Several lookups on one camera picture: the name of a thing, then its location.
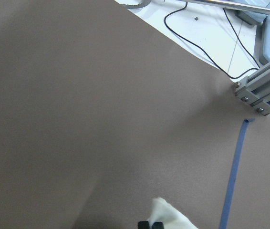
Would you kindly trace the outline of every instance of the screw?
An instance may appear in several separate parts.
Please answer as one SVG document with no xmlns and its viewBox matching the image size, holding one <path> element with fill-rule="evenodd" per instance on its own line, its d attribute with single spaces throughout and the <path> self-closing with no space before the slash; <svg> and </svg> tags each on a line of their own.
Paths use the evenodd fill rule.
<svg viewBox="0 0 270 229">
<path fill-rule="evenodd" d="M 259 108 L 256 109 L 256 111 L 257 111 L 258 113 L 261 113 L 261 112 L 264 111 L 264 109 L 263 109 L 262 107 L 259 107 Z"/>
<path fill-rule="evenodd" d="M 241 86 L 241 83 L 240 83 L 240 82 L 236 82 L 236 83 L 235 83 L 235 86 L 236 86 L 236 88 L 238 88 L 238 87 Z"/>
<path fill-rule="evenodd" d="M 244 101 L 244 102 L 247 102 L 249 100 L 249 98 L 244 96 L 244 97 L 241 98 L 241 100 Z"/>
</svg>

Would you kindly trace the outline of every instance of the white object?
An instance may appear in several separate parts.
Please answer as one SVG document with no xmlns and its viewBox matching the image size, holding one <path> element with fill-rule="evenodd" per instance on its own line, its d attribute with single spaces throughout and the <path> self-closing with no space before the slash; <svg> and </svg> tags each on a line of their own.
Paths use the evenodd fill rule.
<svg viewBox="0 0 270 229">
<path fill-rule="evenodd" d="M 167 203 L 163 198 L 155 198 L 152 202 L 152 212 L 149 224 L 162 222 L 165 229 L 197 229 L 190 220 Z"/>
</svg>

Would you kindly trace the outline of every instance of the silver metal pole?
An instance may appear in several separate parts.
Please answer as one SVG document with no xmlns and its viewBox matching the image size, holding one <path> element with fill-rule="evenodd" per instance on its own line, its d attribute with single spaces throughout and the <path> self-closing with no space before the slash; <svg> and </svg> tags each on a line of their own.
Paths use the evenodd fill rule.
<svg viewBox="0 0 270 229">
<path fill-rule="evenodd" d="M 270 15 L 270 9 L 268 8 L 235 3 L 235 2 L 230 2 L 230 1 L 222 1 L 222 0 L 178 0 L 178 1 L 198 3 L 198 4 L 203 4 L 203 5 L 209 5 L 209 6 L 218 6 L 221 8 L 231 9 L 231 10 L 252 11 L 256 13 L 263 13 L 263 14 Z"/>
</svg>

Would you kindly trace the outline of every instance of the cable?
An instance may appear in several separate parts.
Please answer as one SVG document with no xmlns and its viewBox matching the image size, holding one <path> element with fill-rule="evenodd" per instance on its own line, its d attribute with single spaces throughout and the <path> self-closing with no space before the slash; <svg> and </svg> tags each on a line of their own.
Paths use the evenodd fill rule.
<svg viewBox="0 0 270 229">
<path fill-rule="evenodd" d="M 227 16 L 227 14 L 226 14 L 226 10 L 225 10 L 224 8 L 223 8 L 223 11 L 224 11 L 224 13 L 225 13 L 225 16 L 226 16 L 226 18 L 227 18 L 227 20 L 228 20 L 228 22 L 229 22 L 229 24 L 230 24 L 232 30 L 233 30 L 234 33 L 235 33 L 235 35 L 236 35 L 238 41 L 240 42 L 242 48 L 248 53 L 248 55 L 250 55 L 250 57 L 254 60 L 254 62 L 256 63 L 256 65 L 260 68 L 260 66 L 259 66 L 258 62 L 256 61 L 255 57 L 253 57 L 253 55 L 250 54 L 250 52 L 244 47 L 244 45 L 243 45 L 243 43 L 241 42 L 241 40 L 240 40 L 240 38 L 239 38 L 239 36 L 238 36 L 238 34 L 237 34 L 235 28 L 234 28 L 233 25 L 231 24 L 231 22 L 230 22 L 230 20 L 229 20 L 229 18 L 228 18 L 228 16 Z"/>
<path fill-rule="evenodd" d="M 236 80 L 236 79 L 238 79 L 238 78 L 240 78 L 240 77 L 242 77 L 245 73 L 247 73 L 247 72 L 249 72 L 249 71 L 251 71 L 251 70 L 258 70 L 258 68 L 250 68 L 250 69 L 248 69 L 248 70 L 246 70 L 244 73 L 242 73 L 240 76 L 238 76 L 238 77 L 232 77 L 232 76 L 230 76 L 226 71 L 224 71 L 209 55 L 208 55 L 208 53 L 203 49 L 203 48 L 201 48 L 200 46 L 198 46 L 197 44 L 195 44 L 195 43 L 193 43 L 192 41 L 190 41 L 190 40 L 188 40 L 188 39 L 186 39 L 185 37 L 183 37 L 183 36 L 181 36 L 181 35 L 179 35 L 177 32 L 175 32 L 173 29 L 171 29 L 169 26 L 168 26 L 168 24 L 167 24 L 167 18 L 170 16 L 170 15 L 172 15 L 172 14 L 174 14 L 174 13 L 177 13 L 177 12 L 180 12 L 180 11 L 182 11 L 182 10 L 184 10 L 184 9 L 186 9 L 187 8 L 187 5 L 188 5 L 188 2 L 186 2 L 186 4 L 185 4 L 185 6 L 183 7 L 183 8 L 181 8 L 181 9 L 179 9 L 179 10 L 176 10 L 176 11 L 173 11 L 173 12 L 171 12 L 171 13 L 169 13 L 168 15 L 166 15 L 165 17 L 164 17 L 164 24 L 165 24 L 165 26 L 167 27 L 167 29 L 169 29 L 172 33 L 174 33 L 176 36 L 178 36 L 178 37 L 180 37 L 181 39 L 183 39 L 183 40 L 185 40 L 185 41 L 187 41 L 187 42 L 189 42 L 190 44 L 192 44 L 192 45 L 194 45 L 194 46 L 196 46 L 197 48 L 199 48 L 212 62 L 213 62 L 213 64 L 217 67 L 217 68 L 219 68 L 223 73 L 225 73 L 230 79 L 233 79 L 233 80 Z"/>
</svg>

